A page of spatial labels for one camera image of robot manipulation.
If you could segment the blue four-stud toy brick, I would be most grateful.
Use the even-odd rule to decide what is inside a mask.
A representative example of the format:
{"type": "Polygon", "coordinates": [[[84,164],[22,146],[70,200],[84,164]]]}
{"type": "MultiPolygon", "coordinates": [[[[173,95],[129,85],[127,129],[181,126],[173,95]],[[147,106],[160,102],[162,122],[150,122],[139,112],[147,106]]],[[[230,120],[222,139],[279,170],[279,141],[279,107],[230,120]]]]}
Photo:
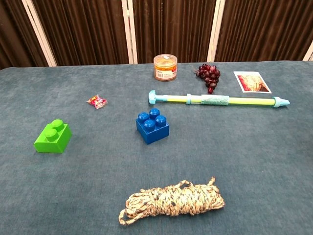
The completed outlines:
{"type": "Polygon", "coordinates": [[[157,108],[152,108],[148,113],[139,113],[135,121],[137,131],[141,134],[146,144],[169,136],[170,125],[166,116],[161,115],[160,110],[157,108]]]}

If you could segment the green two-stud toy brick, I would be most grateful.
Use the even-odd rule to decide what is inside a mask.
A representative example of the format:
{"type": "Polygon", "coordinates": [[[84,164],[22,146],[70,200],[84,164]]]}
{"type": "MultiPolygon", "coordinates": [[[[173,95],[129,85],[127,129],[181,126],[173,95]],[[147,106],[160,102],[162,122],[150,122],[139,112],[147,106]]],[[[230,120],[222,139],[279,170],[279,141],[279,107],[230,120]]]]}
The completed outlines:
{"type": "Polygon", "coordinates": [[[63,153],[71,136],[69,125],[55,119],[46,125],[34,142],[34,147],[41,153],[63,153]]]}

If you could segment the clear jar of rubber bands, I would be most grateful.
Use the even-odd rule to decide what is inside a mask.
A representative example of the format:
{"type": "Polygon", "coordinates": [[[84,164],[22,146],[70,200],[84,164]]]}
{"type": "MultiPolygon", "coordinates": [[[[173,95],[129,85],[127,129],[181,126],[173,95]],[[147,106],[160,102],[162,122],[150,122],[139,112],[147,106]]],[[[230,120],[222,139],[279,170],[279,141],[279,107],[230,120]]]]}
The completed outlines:
{"type": "Polygon", "coordinates": [[[154,57],[154,77],[158,81],[173,81],[177,77],[178,59],[171,54],[154,57]]]}

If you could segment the red candy wrapper packet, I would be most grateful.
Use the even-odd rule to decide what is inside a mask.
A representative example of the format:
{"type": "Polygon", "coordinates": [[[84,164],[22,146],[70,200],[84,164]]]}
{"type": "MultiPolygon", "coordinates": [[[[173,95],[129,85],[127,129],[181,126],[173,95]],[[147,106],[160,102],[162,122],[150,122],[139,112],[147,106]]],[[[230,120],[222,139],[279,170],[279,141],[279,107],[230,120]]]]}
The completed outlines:
{"type": "Polygon", "coordinates": [[[93,97],[91,97],[89,100],[87,100],[87,103],[90,105],[93,105],[95,109],[100,109],[104,107],[108,101],[104,98],[102,98],[100,95],[96,94],[93,97]]]}

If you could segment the cyan and yellow water pump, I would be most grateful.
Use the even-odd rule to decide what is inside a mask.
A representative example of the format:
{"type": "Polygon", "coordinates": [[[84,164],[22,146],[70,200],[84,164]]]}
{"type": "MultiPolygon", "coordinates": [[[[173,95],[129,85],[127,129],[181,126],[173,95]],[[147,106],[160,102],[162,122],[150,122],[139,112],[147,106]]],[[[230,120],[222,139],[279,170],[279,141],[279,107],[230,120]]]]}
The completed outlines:
{"type": "Polygon", "coordinates": [[[261,105],[279,108],[287,106],[290,102],[286,99],[274,96],[272,98],[246,98],[246,97],[229,97],[228,95],[157,95],[155,90],[148,94],[150,104],[157,102],[181,102],[186,104],[201,105],[261,105]]]}

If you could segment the dark red grape bunch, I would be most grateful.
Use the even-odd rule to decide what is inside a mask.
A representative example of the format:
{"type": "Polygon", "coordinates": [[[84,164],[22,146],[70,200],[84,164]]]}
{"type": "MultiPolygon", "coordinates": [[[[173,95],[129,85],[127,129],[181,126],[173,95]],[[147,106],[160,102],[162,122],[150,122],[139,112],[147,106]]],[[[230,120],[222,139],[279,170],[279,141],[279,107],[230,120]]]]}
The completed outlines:
{"type": "Polygon", "coordinates": [[[217,66],[202,64],[195,70],[195,74],[196,77],[200,78],[205,83],[208,94],[213,94],[221,77],[221,72],[217,69],[217,66]]]}

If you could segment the teal table cloth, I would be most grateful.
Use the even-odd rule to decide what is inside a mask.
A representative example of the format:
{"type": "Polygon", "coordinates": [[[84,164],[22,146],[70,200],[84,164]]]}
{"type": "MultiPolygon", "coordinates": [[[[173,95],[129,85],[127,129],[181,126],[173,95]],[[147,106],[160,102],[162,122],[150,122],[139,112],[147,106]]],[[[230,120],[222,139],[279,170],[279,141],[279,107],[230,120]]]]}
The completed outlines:
{"type": "Polygon", "coordinates": [[[234,71],[257,71],[287,107],[157,103],[167,138],[146,144],[135,119],[148,93],[205,94],[179,64],[172,82],[153,65],[0,70],[0,235],[313,235],[313,62],[217,63],[215,94],[244,96],[234,71]],[[108,103],[95,109],[94,95],[108,103]],[[63,153],[37,152],[47,124],[72,136],[63,153]],[[216,178],[225,207],[156,216],[130,226],[118,216],[142,188],[216,178]]]}

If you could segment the brown curtain screen panel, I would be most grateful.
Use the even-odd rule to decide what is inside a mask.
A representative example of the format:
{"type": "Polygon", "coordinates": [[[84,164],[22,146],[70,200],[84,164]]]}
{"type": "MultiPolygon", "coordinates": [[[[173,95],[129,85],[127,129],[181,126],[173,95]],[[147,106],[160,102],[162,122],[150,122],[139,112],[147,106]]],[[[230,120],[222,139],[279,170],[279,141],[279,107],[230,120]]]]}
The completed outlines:
{"type": "Polygon", "coordinates": [[[126,0],[21,0],[51,67],[128,64],[126,0]]]}
{"type": "Polygon", "coordinates": [[[313,0],[225,0],[216,62],[303,60],[313,0]]]}
{"type": "Polygon", "coordinates": [[[302,59],[303,61],[313,61],[313,40],[305,54],[305,56],[302,59]]]}
{"type": "Polygon", "coordinates": [[[0,70],[48,63],[21,0],[0,0],[0,70]]]}
{"type": "Polygon", "coordinates": [[[160,54],[205,62],[216,0],[132,0],[138,63],[160,54]]]}

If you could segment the white-bordered photo card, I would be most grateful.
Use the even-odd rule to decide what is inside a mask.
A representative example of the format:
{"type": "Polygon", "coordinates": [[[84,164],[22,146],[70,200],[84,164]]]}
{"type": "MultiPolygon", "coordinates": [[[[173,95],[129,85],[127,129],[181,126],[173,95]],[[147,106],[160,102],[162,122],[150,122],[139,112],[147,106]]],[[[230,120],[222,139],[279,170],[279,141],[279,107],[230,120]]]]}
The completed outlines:
{"type": "Polygon", "coordinates": [[[234,71],[233,72],[243,93],[268,93],[271,94],[266,82],[259,72],[256,71],[234,71]]]}

